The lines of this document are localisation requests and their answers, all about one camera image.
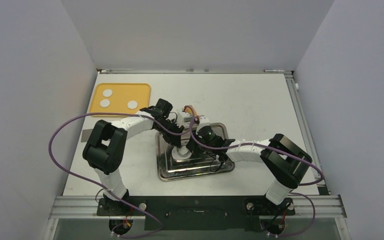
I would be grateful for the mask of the metal ring cutter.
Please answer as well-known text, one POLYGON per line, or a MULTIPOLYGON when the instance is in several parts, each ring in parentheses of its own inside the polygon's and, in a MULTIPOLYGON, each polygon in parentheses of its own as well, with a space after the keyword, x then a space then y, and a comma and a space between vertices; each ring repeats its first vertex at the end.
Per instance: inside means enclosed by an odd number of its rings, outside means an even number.
POLYGON ((177 152, 178 152, 178 155, 181 157, 185 157, 190 153, 190 151, 187 149, 186 146, 182 146, 182 147, 178 148, 177 152))

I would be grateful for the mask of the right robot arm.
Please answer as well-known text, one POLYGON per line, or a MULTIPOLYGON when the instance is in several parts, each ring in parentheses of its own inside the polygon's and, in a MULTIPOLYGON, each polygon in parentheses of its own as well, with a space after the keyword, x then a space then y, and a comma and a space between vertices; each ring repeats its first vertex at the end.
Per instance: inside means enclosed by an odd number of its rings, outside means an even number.
POLYGON ((277 133, 265 141, 246 141, 223 138, 210 126, 193 131, 186 148, 193 154, 207 153, 225 162, 264 163, 274 181, 264 194, 263 209, 277 213, 288 194, 298 188, 313 159, 288 137, 277 133))

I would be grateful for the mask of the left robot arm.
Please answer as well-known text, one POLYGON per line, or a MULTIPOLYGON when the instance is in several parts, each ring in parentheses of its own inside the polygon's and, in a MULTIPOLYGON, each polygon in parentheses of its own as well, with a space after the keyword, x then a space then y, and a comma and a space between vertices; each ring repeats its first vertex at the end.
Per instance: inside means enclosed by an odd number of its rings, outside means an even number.
POLYGON ((97 173, 101 184, 107 187, 103 192, 103 203, 116 215, 125 214, 129 208, 129 191, 119 171, 127 140, 142 132, 156 130, 170 145, 182 146, 184 118, 189 114, 177 112, 175 118, 170 118, 172 109, 171 103, 160 98, 156 105, 141 108, 121 120, 95 123, 82 157, 97 173))

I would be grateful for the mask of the scraper with red handle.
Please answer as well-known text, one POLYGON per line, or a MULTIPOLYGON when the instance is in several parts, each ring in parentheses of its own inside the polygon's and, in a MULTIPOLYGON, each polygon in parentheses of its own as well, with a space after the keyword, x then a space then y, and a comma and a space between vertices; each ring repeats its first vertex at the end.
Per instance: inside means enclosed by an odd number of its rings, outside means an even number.
POLYGON ((91 135, 92 129, 83 129, 80 136, 80 142, 86 143, 91 135))

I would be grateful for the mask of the white dough piece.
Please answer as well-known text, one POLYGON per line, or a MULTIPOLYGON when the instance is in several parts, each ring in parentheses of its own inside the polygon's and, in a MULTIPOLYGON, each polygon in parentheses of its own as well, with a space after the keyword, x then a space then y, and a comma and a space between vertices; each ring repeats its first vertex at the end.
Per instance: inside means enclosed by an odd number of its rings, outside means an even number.
POLYGON ((177 148, 173 148, 171 151, 171 157, 176 162, 187 161, 190 159, 191 156, 192 156, 192 153, 190 151, 188 151, 185 154, 179 153, 177 148))

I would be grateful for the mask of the wooden rolling pin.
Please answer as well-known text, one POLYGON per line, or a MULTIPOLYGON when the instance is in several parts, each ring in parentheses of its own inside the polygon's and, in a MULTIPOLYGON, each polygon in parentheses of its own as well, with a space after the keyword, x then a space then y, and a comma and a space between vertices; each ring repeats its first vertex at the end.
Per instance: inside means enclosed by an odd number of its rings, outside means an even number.
POLYGON ((192 117, 199 118, 197 111, 194 109, 192 105, 186 105, 183 108, 183 112, 187 113, 191 118, 192 117))

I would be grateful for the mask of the stainless steel tray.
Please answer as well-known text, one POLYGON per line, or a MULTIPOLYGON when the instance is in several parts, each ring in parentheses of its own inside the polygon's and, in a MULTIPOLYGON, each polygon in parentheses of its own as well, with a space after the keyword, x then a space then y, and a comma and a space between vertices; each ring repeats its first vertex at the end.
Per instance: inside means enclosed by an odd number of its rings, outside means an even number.
POLYGON ((162 181, 228 173, 235 168, 230 159, 220 162, 213 154, 206 153, 194 153, 185 160, 176 160, 172 156, 175 147, 168 144, 161 133, 156 134, 155 143, 157 172, 162 181))

